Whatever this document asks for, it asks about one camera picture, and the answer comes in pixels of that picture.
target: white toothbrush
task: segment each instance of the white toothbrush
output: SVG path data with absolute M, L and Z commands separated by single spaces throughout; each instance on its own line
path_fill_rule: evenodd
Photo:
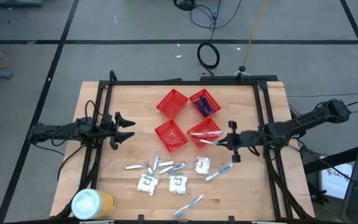
M 226 166 L 225 168 L 223 168 L 223 169 L 217 171 L 217 172 L 214 173 L 213 175 L 207 176 L 207 177 L 205 178 L 205 180 L 206 180 L 206 181 L 210 181 L 212 178 L 216 177 L 218 174 L 221 174 L 221 173 L 223 173 L 225 170 L 228 170 L 228 169 L 230 169 L 230 168 L 232 168 L 232 167 L 233 167 L 233 164 L 230 164 L 230 165 Z
M 178 218 L 183 213 L 184 209 L 190 208 L 192 205 L 194 205 L 196 202 L 198 202 L 203 197 L 204 197 L 204 195 L 200 195 L 198 198 L 194 199 L 188 205 L 186 205 L 183 208 L 179 209 L 177 212 L 175 212 L 175 214 L 173 214 L 175 216 L 175 218 Z

